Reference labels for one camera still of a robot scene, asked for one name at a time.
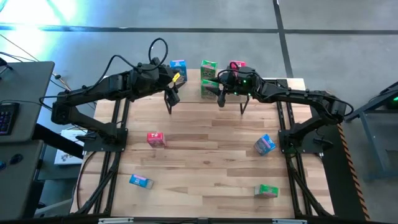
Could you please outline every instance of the red juice box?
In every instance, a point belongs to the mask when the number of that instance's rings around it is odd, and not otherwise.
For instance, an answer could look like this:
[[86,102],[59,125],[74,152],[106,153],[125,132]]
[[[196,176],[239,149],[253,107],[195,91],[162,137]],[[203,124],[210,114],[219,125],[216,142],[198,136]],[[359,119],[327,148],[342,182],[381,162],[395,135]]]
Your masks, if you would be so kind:
[[[238,65],[239,68],[240,68],[240,67],[245,67],[245,66],[246,66],[246,62],[230,60],[229,63],[231,63],[231,62],[235,62],[235,63]],[[231,65],[231,68],[232,68],[232,69],[237,69],[234,63]]]
[[147,142],[152,147],[165,147],[166,139],[163,133],[148,133]]

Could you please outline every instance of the butcher block tabletop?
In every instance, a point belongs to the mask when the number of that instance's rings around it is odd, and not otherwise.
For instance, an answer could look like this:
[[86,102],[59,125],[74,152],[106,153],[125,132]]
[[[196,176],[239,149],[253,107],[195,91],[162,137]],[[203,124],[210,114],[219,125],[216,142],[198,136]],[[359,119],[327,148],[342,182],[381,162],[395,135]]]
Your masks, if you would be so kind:
[[[203,101],[196,94],[200,89],[199,70],[187,73],[188,82],[179,93],[182,100],[173,107],[172,114],[166,109],[163,93],[130,103],[127,146],[120,160],[111,215],[293,218],[286,161],[277,137],[280,127],[276,103],[250,100],[243,115],[237,104],[239,100],[228,103],[227,99],[225,107],[219,108],[216,101]],[[293,89],[305,89],[301,78],[287,81]],[[114,101],[99,101],[95,119],[110,122],[113,106]],[[284,114],[287,114],[285,106],[283,103]],[[296,122],[311,117],[308,106],[292,104],[292,107]],[[146,143],[147,133],[154,131],[165,134],[165,148],[153,149]],[[268,134],[277,147],[261,157],[253,145],[264,134]],[[103,159],[104,153],[97,152],[88,161],[77,189],[80,205],[97,187]],[[302,159],[309,189],[326,211],[333,213],[322,161],[312,154],[302,154]],[[152,179],[153,188],[130,184],[132,174]],[[278,187],[279,196],[254,198],[254,187],[259,184]],[[304,211],[301,190],[298,190],[298,199]],[[71,209],[74,211],[76,194]]]

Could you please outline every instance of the concrete floor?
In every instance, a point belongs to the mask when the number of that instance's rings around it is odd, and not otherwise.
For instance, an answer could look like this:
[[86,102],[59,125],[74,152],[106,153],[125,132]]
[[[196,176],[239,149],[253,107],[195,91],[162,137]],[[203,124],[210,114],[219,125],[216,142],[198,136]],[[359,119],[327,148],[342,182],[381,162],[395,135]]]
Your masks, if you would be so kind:
[[[24,4],[31,5],[22,9],[20,1],[9,1],[0,13],[0,22],[92,27],[277,28],[272,0],[53,0]],[[398,30],[398,1],[394,0],[279,0],[279,5],[285,29]],[[396,35],[319,33],[286,35],[293,76],[304,78],[310,89],[329,90],[357,108],[397,81]],[[0,34],[40,60],[54,61],[55,71],[72,88],[94,83],[113,54],[123,55],[133,63],[146,62],[147,48],[156,37],[163,37],[169,43],[167,60],[184,58],[188,68],[199,68],[202,59],[219,62],[220,67],[236,59],[246,61],[263,77],[286,77],[278,34],[43,32],[27,26],[3,30]],[[0,49],[27,56],[1,38]],[[153,54],[162,55],[163,47],[155,46]],[[127,69],[116,61],[109,74]],[[47,95],[59,91],[59,87],[50,85]],[[90,107],[82,106],[81,110],[93,116]],[[39,122],[54,131],[63,128],[52,124],[45,110]],[[343,126],[371,219],[395,223],[398,179],[365,182],[362,177],[373,172],[368,165],[373,158],[362,125],[354,120]],[[44,192],[44,197],[54,197],[51,192]]]

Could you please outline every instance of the blue juice box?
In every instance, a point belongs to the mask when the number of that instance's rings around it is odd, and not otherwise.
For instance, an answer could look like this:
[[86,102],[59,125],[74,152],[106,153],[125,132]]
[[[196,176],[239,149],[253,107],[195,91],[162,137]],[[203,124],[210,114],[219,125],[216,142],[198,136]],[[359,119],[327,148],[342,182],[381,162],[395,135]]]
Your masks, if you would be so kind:
[[178,82],[187,81],[187,64],[185,60],[173,60],[170,62],[170,67],[180,71],[181,76],[178,78]]
[[137,174],[133,174],[130,178],[130,184],[135,184],[146,189],[151,189],[154,181],[145,177],[141,177]]
[[276,145],[271,140],[268,134],[263,135],[257,142],[254,144],[254,148],[259,152],[260,155],[264,156],[268,152],[271,152],[275,149]]

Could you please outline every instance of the green juice box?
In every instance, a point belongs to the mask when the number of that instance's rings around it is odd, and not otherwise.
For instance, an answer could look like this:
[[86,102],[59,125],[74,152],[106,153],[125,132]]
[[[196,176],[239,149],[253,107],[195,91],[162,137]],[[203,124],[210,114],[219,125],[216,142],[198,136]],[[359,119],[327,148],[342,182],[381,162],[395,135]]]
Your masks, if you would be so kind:
[[266,184],[260,184],[254,188],[254,196],[263,198],[275,198],[278,197],[279,189]]
[[[217,73],[217,62],[210,62],[207,60],[203,60],[201,62],[200,67],[200,78],[203,80],[208,80],[209,78],[216,77]],[[201,84],[201,97],[204,99],[215,99],[216,95],[203,86],[203,82]]]

